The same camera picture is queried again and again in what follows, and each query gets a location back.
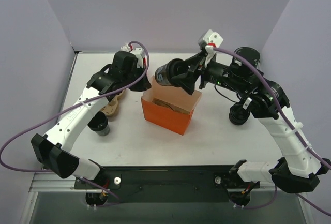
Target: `gray wall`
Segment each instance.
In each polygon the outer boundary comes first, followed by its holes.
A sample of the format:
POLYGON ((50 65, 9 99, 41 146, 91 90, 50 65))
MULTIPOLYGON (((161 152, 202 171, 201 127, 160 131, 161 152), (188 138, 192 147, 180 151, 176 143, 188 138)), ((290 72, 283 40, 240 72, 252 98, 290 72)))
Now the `gray wall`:
MULTIPOLYGON (((47 0, 0 0, 0 145, 59 111, 74 53, 47 0)), ((3 159, 38 168, 30 139, 18 138, 3 159)), ((33 175, 0 166, 0 222, 18 223, 33 175)))
MULTIPOLYGON (((290 0, 262 50, 266 77, 285 89, 313 148, 331 158, 331 0, 290 0)), ((331 212, 331 173, 310 199, 331 212)), ((330 217, 314 211, 316 223, 330 217)))
POLYGON ((158 52, 194 52, 207 29, 224 47, 262 49, 289 0, 48 0, 75 50, 141 40, 158 52))

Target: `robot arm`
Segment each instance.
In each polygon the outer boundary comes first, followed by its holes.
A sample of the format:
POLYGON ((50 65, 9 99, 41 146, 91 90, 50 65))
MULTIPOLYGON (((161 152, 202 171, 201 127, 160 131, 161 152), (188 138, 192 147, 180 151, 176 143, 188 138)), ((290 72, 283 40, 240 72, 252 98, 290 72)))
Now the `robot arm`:
MULTIPOLYGON (((207 83, 212 83, 237 92, 240 102, 230 109, 230 121, 235 125, 242 125, 252 113, 274 138, 283 157, 278 162, 241 160, 232 170, 234 178, 239 176, 244 182, 275 183, 288 193, 313 191, 319 183, 317 176, 325 174, 327 168, 307 151, 295 135, 298 131, 307 147, 311 148, 311 144, 301 131, 303 125, 295 120, 283 89, 277 83, 266 79, 277 96, 283 112, 296 130, 292 130, 279 115, 272 95, 247 66, 236 58, 232 59, 230 66, 216 62, 213 47, 218 47, 221 42, 212 41, 213 39, 222 41, 219 37, 219 34, 209 30, 198 42, 201 47, 200 53, 185 61, 174 59, 160 67, 155 73, 156 81, 164 86, 181 87, 188 94, 193 94, 195 82, 200 77, 199 89, 203 89, 207 83)), ((255 68, 260 60, 260 54, 252 48, 238 48, 235 53, 244 57, 255 68)))
MULTIPOLYGON (((119 51, 112 64, 104 66, 87 82, 75 105, 79 107, 68 112, 43 136, 36 134, 32 146, 39 162, 61 178, 70 175, 94 180, 102 174, 102 167, 91 160, 78 158, 70 151, 82 130, 91 119, 110 102, 114 95, 88 102, 89 99, 120 89, 135 81, 144 71, 144 51, 141 48, 130 52, 119 51)), ((147 77, 130 87, 132 91, 145 91, 151 87, 147 77)))

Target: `gray floor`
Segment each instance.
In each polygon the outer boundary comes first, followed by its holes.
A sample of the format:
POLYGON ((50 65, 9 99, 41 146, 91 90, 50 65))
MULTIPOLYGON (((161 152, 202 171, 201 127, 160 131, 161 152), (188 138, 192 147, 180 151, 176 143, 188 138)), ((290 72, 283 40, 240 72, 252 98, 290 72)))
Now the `gray floor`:
MULTIPOLYGON (((263 204, 273 192, 253 193, 251 205, 263 204)), ((260 210, 234 210, 230 203, 125 203, 99 208, 83 205, 84 193, 40 192, 31 224, 85 223, 306 223, 298 198, 278 192, 276 201, 260 210)))

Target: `orange box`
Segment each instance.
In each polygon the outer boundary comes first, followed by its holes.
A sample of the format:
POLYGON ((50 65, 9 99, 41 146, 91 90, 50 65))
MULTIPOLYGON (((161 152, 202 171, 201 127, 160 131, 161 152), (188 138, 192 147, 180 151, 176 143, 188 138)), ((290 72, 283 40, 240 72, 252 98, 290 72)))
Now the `orange box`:
POLYGON ((161 86, 154 76, 150 82, 152 88, 141 97, 145 120, 184 135, 201 98, 201 92, 194 91, 189 95, 181 88, 161 86))

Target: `black cylindrical container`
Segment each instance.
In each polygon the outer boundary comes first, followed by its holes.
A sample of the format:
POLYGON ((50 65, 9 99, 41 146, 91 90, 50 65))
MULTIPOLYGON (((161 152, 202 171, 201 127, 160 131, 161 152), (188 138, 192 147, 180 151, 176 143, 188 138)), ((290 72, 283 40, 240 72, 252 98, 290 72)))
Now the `black cylindrical container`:
POLYGON ((100 111, 87 125, 92 131, 96 132, 100 136, 106 136, 110 132, 108 119, 106 115, 100 111))
POLYGON ((155 71, 155 80, 158 84, 162 86, 179 87, 171 80, 171 78, 173 76, 185 73, 187 69, 188 66, 185 64, 184 60, 180 58, 175 58, 169 61, 167 64, 162 65, 155 71))
MULTIPOLYGON (((246 59, 255 68, 260 61, 259 52, 251 47, 239 47, 234 53, 246 59)), ((239 77, 246 78, 253 75, 253 72, 246 65, 234 57, 232 58, 231 67, 231 71, 239 77)))

